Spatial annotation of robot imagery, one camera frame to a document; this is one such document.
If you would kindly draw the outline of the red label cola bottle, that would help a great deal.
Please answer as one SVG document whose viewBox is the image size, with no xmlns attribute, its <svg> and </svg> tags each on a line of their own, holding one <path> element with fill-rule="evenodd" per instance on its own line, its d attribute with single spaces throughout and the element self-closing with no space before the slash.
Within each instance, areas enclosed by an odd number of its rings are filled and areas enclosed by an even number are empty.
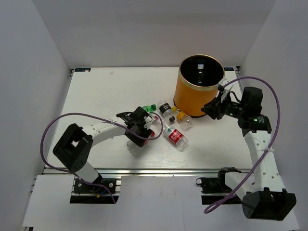
<svg viewBox="0 0 308 231">
<path fill-rule="evenodd" d="M 137 134 L 146 139 L 140 139 L 130 132 L 126 132 L 125 136 L 128 138 L 126 142 L 127 150 L 133 157 L 140 157 L 148 150 L 148 138 L 153 138 L 155 132 L 151 129 L 148 131 L 140 131 Z"/>
</svg>

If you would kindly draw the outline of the yellow cap clear bottle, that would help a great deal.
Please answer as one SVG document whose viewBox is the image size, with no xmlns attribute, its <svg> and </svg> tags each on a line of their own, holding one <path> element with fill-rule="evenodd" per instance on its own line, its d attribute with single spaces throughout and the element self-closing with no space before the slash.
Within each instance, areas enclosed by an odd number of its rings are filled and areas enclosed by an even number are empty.
<svg viewBox="0 0 308 231">
<path fill-rule="evenodd" d="M 183 130 L 188 130 L 193 127 L 192 119 L 176 106 L 172 107 L 172 111 Z"/>
</svg>

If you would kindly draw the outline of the green plastic bottle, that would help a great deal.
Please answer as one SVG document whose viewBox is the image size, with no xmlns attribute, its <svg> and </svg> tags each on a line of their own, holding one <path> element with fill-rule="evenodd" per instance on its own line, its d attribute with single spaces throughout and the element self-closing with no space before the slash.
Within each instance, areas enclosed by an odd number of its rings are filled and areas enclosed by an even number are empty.
<svg viewBox="0 0 308 231">
<path fill-rule="evenodd" d="M 146 105 L 142 107 L 143 110 L 145 110 L 148 113 L 154 112 L 156 110 L 156 105 L 151 104 L 151 105 Z"/>
</svg>

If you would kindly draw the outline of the large red label water bottle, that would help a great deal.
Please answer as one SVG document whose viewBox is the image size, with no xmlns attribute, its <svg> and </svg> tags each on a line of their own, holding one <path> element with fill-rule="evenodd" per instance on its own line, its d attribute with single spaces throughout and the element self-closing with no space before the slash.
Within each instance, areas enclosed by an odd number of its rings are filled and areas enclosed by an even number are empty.
<svg viewBox="0 0 308 231">
<path fill-rule="evenodd" d="M 176 148 L 180 151 L 183 151 L 185 147 L 188 145 L 188 139 L 174 126 L 167 125 L 164 122 L 161 123 L 158 116 L 154 116 L 157 123 L 163 125 L 162 134 L 166 137 Z"/>
</svg>

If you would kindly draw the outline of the blue label clear bottle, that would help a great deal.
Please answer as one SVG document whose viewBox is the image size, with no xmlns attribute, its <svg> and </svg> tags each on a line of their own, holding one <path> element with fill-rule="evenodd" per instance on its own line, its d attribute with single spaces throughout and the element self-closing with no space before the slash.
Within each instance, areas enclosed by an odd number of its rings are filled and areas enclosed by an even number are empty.
<svg viewBox="0 0 308 231">
<path fill-rule="evenodd" d="M 204 64 L 197 64 L 196 85 L 203 86 L 205 84 L 206 76 L 204 70 Z"/>
</svg>

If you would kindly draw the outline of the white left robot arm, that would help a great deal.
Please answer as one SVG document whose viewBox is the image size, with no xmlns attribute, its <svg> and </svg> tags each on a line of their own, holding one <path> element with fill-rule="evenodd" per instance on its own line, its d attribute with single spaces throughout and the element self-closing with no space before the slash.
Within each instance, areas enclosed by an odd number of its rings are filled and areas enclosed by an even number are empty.
<svg viewBox="0 0 308 231">
<path fill-rule="evenodd" d="M 153 120 L 148 112 L 137 107 L 134 112 L 117 114 L 110 122 L 102 121 L 83 127 L 73 123 L 67 127 L 52 152 L 70 173 L 84 180 L 86 188 L 94 193 L 100 190 L 102 177 L 88 162 L 91 148 L 122 135 L 138 147 L 143 147 L 153 133 L 150 129 Z"/>
</svg>

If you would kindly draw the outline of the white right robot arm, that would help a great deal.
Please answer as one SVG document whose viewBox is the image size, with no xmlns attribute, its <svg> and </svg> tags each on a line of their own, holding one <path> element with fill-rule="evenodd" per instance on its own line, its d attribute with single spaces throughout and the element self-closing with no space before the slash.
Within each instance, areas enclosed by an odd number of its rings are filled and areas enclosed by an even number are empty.
<svg viewBox="0 0 308 231">
<path fill-rule="evenodd" d="M 261 113 L 263 92 L 255 87 L 246 87 L 241 100 L 234 102 L 230 90 L 225 87 L 218 90 L 218 96 L 204 105 L 202 111 L 212 119 L 226 115 L 238 120 L 253 166 L 247 174 L 234 167 L 222 168 L 218 173 L 217 186 L 223 192 L 231 191 L 211 204 L 204 213 L 210 213 L 224 202 L 238 197 L 246 218 L 282 221 L 296 205 L 296 196 L 286 190 L 277 169 L 271 147 L 274 136 L 270 120 Z"/>
</svg>

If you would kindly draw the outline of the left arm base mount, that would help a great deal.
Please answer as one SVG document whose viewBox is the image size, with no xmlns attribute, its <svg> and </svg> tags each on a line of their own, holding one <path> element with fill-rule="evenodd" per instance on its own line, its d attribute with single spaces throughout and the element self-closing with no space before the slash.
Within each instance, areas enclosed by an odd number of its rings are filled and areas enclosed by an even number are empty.
<svg viewBox="0 0 308 231">
<path fill-rule="evenodd" d="M 112 193 L 117 202 L 120 193 L 121 180 L 115 178 L 103 178 L 100 182 Z M 74 179 L 70 196 L 71 204 L 114 204 L 109 192 L 104 187 L 91 186 Z"/>
</svg>

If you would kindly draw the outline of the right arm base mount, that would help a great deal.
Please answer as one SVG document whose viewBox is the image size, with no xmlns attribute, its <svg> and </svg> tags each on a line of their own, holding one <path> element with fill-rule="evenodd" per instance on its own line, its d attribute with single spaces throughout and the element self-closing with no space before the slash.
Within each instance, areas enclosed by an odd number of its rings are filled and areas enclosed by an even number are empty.
<svg viewBox="0 0 308 231">
<path fill-rule="evenodd" d="M 196 185 L 202 188 L 202 205 L 210 205 L 217 200 L 223 199 L 224 196 L 232 191 L 225 184 L 225 175 L 229 172 L 241 173 L 235 167 L 223 167 L 218 171 L 217 177 L 201 177 L 196 179 Z"/>
</svg>

